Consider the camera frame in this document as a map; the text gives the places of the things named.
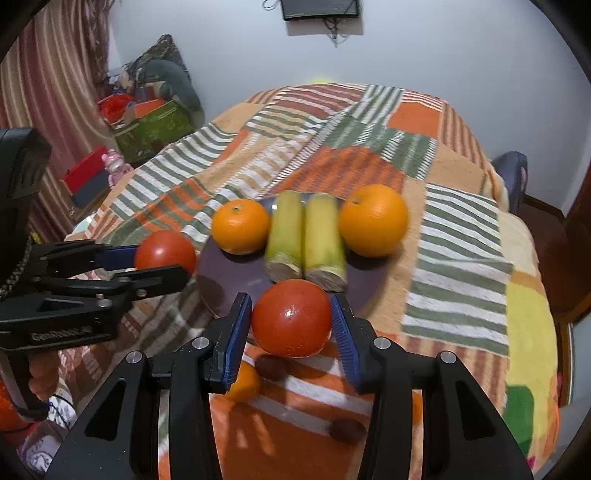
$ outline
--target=figurine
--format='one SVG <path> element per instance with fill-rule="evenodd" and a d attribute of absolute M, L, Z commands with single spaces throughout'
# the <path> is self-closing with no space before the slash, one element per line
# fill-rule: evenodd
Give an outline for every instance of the figurine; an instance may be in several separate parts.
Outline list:
<path fill-rule="evenodd" d="M 105 164 L 105 170 L 109 172 L 109 187 L 111 188 L 123 178 L 123 175 L 134 169 L 131 165 L 125 163 L 123 155 L 114 148 L 104 153 L 101 158 Z"/>

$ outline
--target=patchwork blanket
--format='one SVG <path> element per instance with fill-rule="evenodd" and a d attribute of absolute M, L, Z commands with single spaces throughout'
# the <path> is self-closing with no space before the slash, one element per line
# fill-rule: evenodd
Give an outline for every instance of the patchwork blanket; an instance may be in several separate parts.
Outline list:
<path fill-rule="evenodd" d="M 537 470 L 558 428 L 556 337 L 537 257 L 526 227 L 506 213 L 502 179 L 443 100 L 358 84 L 258 93 L 129 174 L 82 237 L 128 245 L 174 229 L 200 250 L 214 212 L 230 200 L 285 189 L 346 197 L 371 183 L 401 193 L 410 224 L 369 320 L 408 351 L 455 352 Z M 116 341 L 62 352 L 78 408 L 128 351 L 172 351 L 211 318 L 192 281 L 179 294 L 136 302 Z M 262 353 L 248 343 L 243 359 L 253 363 Z M 289 374 L 265 381 L 248 404 L 212 396 L 224 478 L 356 478 L 363 444 L 338 443 L 328 427 L 340 418 L 367 425 L 372 397 L 345 381 L 332 342 L 320 355 L 291 361 Z M 166 479 L 166 395 L 159 425 Z M 419 478 L 422 424 L 413 442 L 411 478 Z"/>

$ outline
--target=striped curtain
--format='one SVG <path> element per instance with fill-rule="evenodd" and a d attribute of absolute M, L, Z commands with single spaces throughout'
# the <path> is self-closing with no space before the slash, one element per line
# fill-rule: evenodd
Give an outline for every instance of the striped curtain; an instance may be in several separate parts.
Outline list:
<path fill-rule="evenodd" d="M 30 217 L 31 228 L 46 242 L 61 241 L 76 219 L 59 179 L 97 147 L 115 147 L 96 107 L 96 68 L 89 60 L 96 61 L 86 29 L 97 4 L 107 1 L 52 0 L 0 64 L 0 128 L 36 127 L 52 147 Z"/>

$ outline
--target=sugarcane piece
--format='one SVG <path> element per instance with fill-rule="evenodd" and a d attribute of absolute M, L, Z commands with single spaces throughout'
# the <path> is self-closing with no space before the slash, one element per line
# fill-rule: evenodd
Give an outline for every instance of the sugarcane piece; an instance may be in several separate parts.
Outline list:
<path fill-rule="evenodd" d="M 277 195 L 265 254 L 267 274 L 274 282 L 301 278 L 303 216 L 299 192 L 286 190 Z"/>
<path fill-rule="evenodd" d="M 326 193 L 312 195 L 305 217 L 304 278 L 326 291 L 343 291 L 347 277 L 337 200 Z"/>

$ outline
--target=cable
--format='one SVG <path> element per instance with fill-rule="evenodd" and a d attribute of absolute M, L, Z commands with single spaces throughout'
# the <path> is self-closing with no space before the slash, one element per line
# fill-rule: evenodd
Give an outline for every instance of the cable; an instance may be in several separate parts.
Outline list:
<path fill-rule="evenodd" d="M 72 402 L 66 400 L 64 397 L 62 397 L 61 395 L 58 395 L 57 393 L 53 394 L 52 397 L 55 398 L 59 398 L 61 401 L 66 402 L 70 407 L 72 407 L 72 410 L 76 411 L 76 409 L 74 408 L 74 405 L 72 405 Z"/>
<path fill-rule="evenodd" d="M 262 7 L 263 7 L 263 9 L 267 10 L 268 12 L 270 12 L 271 10 L 274 10 L 274 9 L 277 8 L 277 5 L 279 5 L 279 2 L 281 0 L 275 0 L 275 3 L 272 4 L 272 5 L 269 5 L 269 6 L 267 5 L 267 2 L 268 1 L 269 0 L 262 0 Z"/>
<path fill-rule="evenodd" d="M 53 403 L 50 403 L 50 406 L 53 407 L 53 411 L 57 414 L 57 416 L 60 418 L 60 420 L 62 421 L 62 423 L 64 424 L 64 427 L 68 430 L 68 432 L 70 431 L 70 424 L 66 421 L 66 419 L 64 418 L 64 416 L 60 413 L 60 409 L 57 408 Z"/>
<path fill-rule="evenodd" d="M 357 0 L 351 0 L 349 2 L 349 5 L 347 5 L 347 8 L 345 8 L 345 10 L 343 10 L 343 13 L 341 14 L 343 17 L 347 14 L 347 12 L 349 11 L 349 8 L 351 8 L 353 3 L 355 3 L 356 1 Z M 335 43 L 337 42 L 337 38 L 339 35 L 339 24 L 341 23 L 342 20 L 343 20 L 342 17 L 331 17 L 331 18 L 323 18 L 322 19 L 324 26 L 326 28 L 328 28 L 328 30 L 330 31 L 330 36 Z"/>

